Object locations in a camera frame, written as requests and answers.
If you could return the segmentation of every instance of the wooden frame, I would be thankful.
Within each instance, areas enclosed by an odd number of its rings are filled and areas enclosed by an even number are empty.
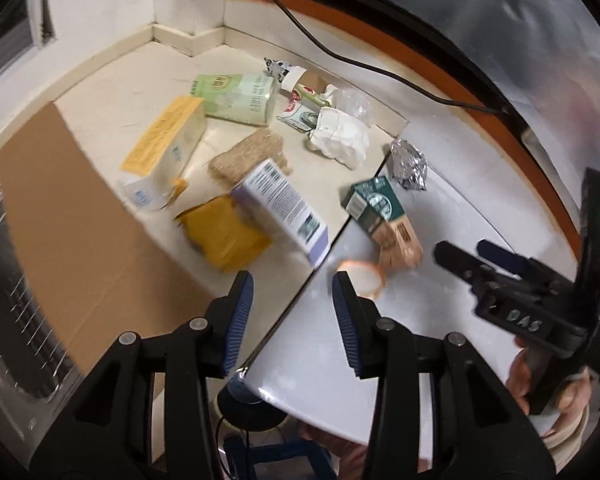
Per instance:
[[[382,32],[368,23],[349,16],[340,10],[314,2],[312,0],[281,0],[289,9],[302,12],[316,20],[328,23],[348,34],[359,38],[365,43],[376,47],[388,56],[391,56],[405,66],[417,72],[424,79],[440,89],[451,99],[475,104],[482,104],[474,95],[453,79],[440,67],[421,56],[416,51],[396,40],[389,34]],[[520,168],[531,185],[538,192],[546,206],[554,215],[560,229],[567,238],[573,253],[577,256],[580,251],[580,235],[562,200],[556,193],[554,186],[547,179],[533,157],[518,142],[507,127],[492,115],[466,111],[481,127],[493,138],[495,142]]]

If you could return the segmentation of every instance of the beige sleeve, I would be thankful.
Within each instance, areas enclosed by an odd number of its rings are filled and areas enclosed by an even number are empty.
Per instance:
[[[580,450],[582,435],[588,421],[589,406],[587,405],[580,418],[577,418],[573,424],[542,439],[554,458],[556,471],[559,472]]]

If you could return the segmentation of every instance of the silver bolt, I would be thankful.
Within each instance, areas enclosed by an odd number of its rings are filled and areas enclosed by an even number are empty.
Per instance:
[[[204,330],[209,326],[209,322],[203,317],[195,317],[189,321],[189,328],[192,330]]]
[[[462,346],[464,343],[466,343],[466,338],[459,332],[452,332],[446,336],[446,339],[455,346]]]
[[[393,330],[395,327],[395,321],[393,319],[389,319],[388,317],[381,317],[376,321],[376,326],[380,330]]]
[[[136,334],[134,334],[133,332],[125,332],[120,335],[118,341],[120,341],[121,345],[131,345],[136,341],[136,337],[138,336],[136,336]]]

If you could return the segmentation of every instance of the white and purple box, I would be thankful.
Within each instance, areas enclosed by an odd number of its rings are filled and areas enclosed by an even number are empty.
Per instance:
[[[231,195],[270,234],[282,232],[312,266],[329,252],[327,224],[302,198],[270,158],[257,165]]]

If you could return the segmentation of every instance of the green and brown box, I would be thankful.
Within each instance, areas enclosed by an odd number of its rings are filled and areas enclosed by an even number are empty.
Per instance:
[[[413,269],[421,262],[422,247],[387,177],[354,184],[342,206],[380,245],[383,269]]]

